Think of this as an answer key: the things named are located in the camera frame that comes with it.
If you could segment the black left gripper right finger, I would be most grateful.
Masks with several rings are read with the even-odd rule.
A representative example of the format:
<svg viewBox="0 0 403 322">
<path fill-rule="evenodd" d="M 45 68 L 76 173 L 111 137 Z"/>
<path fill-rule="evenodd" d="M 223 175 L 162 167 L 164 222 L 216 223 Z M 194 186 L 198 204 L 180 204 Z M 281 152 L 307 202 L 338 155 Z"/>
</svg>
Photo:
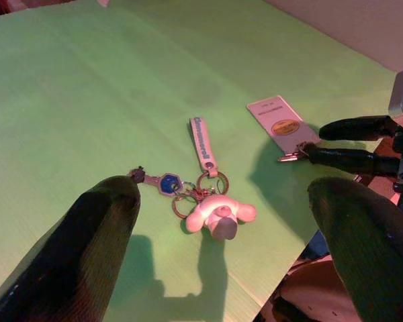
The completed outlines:
<svg viewBox="0 0 403 322">
<path fill-rule="evenodd" d="M 403 211 L 353 180 L 318 178 L 311 212 L 363 322 L 403 322 Z"/>
</svg>

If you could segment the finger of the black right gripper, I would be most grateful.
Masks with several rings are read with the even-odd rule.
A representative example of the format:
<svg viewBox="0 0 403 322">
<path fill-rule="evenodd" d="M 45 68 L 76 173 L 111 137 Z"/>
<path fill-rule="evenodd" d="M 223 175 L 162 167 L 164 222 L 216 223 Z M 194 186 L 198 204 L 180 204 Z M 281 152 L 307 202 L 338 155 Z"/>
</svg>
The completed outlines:
<svg viewBox="0 0 403 322">
<path fill-rule="evenodd" d="M 393 137 L 396 122 L 387 115 L 341 119 L 322 126 L 318 135 L 323 140 L 377 141 Z"/>
<path fill-rule="evenodd" d="M 337 168 L 351 174 L 397 174 L 400 159 L 378 156 L 358 149 L 319 148 L 306 144 L 304 153 L 313 164 Z"/>
</svg>

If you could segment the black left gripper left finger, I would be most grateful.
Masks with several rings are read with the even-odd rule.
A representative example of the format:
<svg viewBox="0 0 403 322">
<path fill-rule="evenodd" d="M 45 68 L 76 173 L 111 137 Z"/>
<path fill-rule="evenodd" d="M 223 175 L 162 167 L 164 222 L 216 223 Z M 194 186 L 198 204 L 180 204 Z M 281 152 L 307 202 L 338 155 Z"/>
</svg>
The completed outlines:
<svg viewBox="0 0 403 322">
<path fill-rule="evenodd" d="M 0 286 L 0 322 L 102 322 L 139 208 L 131 176 L 81 194 Z"/>
</svg>

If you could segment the white card with metal clip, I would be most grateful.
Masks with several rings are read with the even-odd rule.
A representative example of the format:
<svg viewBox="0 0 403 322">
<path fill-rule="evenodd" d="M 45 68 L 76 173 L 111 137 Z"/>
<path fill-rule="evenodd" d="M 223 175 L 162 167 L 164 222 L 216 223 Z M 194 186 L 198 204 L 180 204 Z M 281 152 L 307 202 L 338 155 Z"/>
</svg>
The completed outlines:
<svg viewBox="0 0 403 322">
<path fill-rule="evenodd" d="M 303 144 L 318 144 L 318 134 L 281 96 L 247 105 L 247 109 L 282 150 L 279 161 L 297 160 Z"/>
</svg>

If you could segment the green corrugated sheet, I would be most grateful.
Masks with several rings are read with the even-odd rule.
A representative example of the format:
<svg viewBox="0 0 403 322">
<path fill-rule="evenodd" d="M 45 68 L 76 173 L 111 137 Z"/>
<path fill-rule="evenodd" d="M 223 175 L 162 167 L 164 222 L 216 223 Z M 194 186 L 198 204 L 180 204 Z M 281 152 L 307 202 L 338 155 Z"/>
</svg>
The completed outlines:
<svg viewBox="0 0 403 322">
<path fill-rule="evenodd" d="M 316 231 L 306 189 L 336 170 L 280 164 L 247 110 L 282 96 L 312 127 L 386 110 L 394 73 L 264 0 L 76 0 L 0 16 L 0 286 L 74 200 L 143 166 L 200 174 L 204 117 L 229 194 L 257 219 L 185 233 L 141 186 L 104 322 L 252 322 Z"/>
</svg>

